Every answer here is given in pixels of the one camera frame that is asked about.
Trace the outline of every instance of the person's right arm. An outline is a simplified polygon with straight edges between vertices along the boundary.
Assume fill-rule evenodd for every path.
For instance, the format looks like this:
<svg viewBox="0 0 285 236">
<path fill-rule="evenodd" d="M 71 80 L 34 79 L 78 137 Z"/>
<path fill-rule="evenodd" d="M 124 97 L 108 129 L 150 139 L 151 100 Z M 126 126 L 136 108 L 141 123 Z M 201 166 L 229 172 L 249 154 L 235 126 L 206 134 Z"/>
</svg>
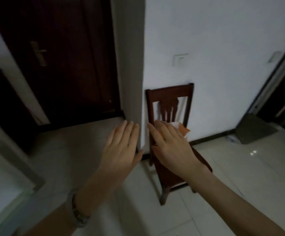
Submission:
<svg viewBox="0 0 285 236">
<path fill-rule="evenodd" d="M 191 146 L 179 130 L 165 122 L 156 121 L 155 125 L 164 136 L 163 138 L 152 124 L 148 124 L 157 143 L 152 148 L 156 157 L 197 191 L 236 235 L 285 235 L 285 231 L 275 222 L 219 181 L 195 157 Z"/>
</svg>

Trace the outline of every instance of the chair backrest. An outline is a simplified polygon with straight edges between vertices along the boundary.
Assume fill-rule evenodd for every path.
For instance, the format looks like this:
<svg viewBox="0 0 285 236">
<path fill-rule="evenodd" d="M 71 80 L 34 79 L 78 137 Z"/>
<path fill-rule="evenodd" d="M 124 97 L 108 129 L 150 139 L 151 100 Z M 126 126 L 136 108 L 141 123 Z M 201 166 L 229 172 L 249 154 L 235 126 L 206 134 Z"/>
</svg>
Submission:
<svg viewBox="0 0 285 236">
<path fill-rule="evenodd" d="M 177 106 L 179 103 L 177 98 L 188 97 L 184 120 L 183 120 L 183 125 L 187 127 L 189 113 L 191 110 L 192 98 L 193 98 L 193 90 L 194 90 L 193 83 L 187 85 L 153 89 L 153 90 L 147 89 L 146 97 L 147 97 L 149 123 L 154 125 L 154 112 L 153 112 L 152 103 L 159 102 L 162 121 L 174 122 L 177 112 Z"/>
</svg>

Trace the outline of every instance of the chair seat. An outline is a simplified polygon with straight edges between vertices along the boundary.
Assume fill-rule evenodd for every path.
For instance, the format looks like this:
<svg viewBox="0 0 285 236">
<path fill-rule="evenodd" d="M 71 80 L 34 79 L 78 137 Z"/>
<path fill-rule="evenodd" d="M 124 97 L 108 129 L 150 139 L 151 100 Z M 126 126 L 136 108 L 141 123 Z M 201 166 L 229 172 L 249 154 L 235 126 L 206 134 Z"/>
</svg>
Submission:
<svg viewBox="0 0 285 236">
<path fill-rule="evenodd" d="M 202 155 L 200 155 L 199 152 L 196 151 L 193 147 L 192 147 L 192 150 L 193 150 L 195 156 L 197 157 L 197 159 L 201 163 L 203 163 L 205 166 L 207 166 L 208 169 L 212 172 L 211 166 L 202 157 Z M 166 186 L 166 187 L 173 187 L 173 186 L 176 186 L 178 184 L 181 184 L 181 183 L 185 182 L 182 178 L 180 178 L 176 174 L 172 173 L 168 168 L 163 166 L 156 157 L 154 157 L 153 161 L 154 161 L 154 165 L 156 167 L 156 172 L 157 172 L 157 174 L 159 176 L 160 182 L 164 186 Z"/>
</svg>

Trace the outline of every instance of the chair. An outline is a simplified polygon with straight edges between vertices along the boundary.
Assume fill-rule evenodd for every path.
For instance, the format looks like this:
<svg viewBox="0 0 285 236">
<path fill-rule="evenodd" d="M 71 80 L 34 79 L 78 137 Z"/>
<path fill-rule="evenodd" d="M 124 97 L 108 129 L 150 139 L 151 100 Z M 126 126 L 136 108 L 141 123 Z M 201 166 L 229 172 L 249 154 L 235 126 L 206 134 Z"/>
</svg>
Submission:
<svg viewBox="0 0 285 236">
<path fill-rule="evenodd" d="M 147 97 L 149 123 L 154 125 L 154 111 L 152 103 L 159 102 L 162 121 L 174 122 L 179 103 L 178 98 L 187 97 L 185 115 L 183 120 L 183 125 L 187 127 L 189 113 L 192 104 L 193 90 L 194 90 L 193 83 L 190 83 L 188 85 L 179 85 L 179 86 L 159 88 L 153 90 L 147 89 L 146 97 Z M 168 170 L 159 162 L 159 160 L 156 158 L 156 156 L 152 151 L 152 146 L 155 145 L 155 141 L 151 134 L 149 134 L 149 138 L 150 138 L 149 164 L 150 166 L 152 166 L 153 163 L 155 164 L 156 172 L 158 174 L 162 186 L 162 194 L 159 199 L 160 205 L 164 205 L 170 192 L 186 187 L 188 186 L 188 184 L 182 178 L 173 174 L 170 170 Z M 208 169 L 212 172 L 212 168 L 206 162 L 206 160 L 194 148 L 192 148 L 192 150 L 195 156 L 198 158 L 198 160 L 200 160 L 200 162 L 205 164 L 208 167 Z"/>
</svg>

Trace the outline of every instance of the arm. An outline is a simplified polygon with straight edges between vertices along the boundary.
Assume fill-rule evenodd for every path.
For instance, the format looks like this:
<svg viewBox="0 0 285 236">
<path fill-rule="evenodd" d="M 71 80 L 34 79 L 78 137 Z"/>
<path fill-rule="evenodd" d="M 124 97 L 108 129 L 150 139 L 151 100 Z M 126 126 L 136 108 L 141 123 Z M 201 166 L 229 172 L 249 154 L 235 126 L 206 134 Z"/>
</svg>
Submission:
<svg viewBox="0 0 285 236">
<path fill-rule="evenodd" d="M 141 160 L 143 152 L 135 155 L 139 125 L 124 121 L 109 134 L 94 175 L 75 194 L 76 209 L 84 216 L 90 216 L 109 195 L 119 186 Z M 62 204 L 24 236 L 70 236 L 76 230 Z"/>
<path fill-rule="evenodd" d="M 160 121 L 156 121 L 156 127 L 162 132 L 164 139 L 152 124 L 148 124 L 157 143 L 152 148 L 156 157 L 196 190 L 236 235 L 285 235 L 285 231 L 275 222 L 219 181 L 195 157 L 191 146 L 179 130 Z"/>
</svg>

